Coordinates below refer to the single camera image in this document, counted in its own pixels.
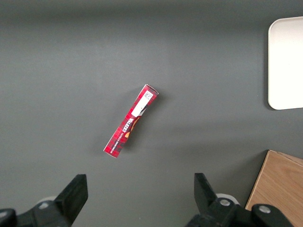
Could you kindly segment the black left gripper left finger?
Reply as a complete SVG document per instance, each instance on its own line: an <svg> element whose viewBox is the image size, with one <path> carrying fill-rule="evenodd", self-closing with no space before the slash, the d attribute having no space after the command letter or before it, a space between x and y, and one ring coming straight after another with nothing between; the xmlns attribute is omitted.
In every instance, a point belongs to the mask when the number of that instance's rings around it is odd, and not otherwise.
<svg viewBox="0 0 303 227"><path fill-rule="evenodd" d="M53 200L18 215L19 227L70 227L88 199L87 176L76 175Z"/></svg>

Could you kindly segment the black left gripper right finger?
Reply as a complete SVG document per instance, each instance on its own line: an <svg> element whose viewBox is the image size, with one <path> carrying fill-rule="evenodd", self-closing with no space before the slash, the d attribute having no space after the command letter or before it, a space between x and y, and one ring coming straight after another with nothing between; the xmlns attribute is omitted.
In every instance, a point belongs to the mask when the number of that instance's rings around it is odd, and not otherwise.
<svg viewBox="0 0 303 227"><path fill-rule="evenodd" d="M250 212L231 199L219 198L203 173L194 175L194 198L199 214L188 227L250 227Z"/></svg>

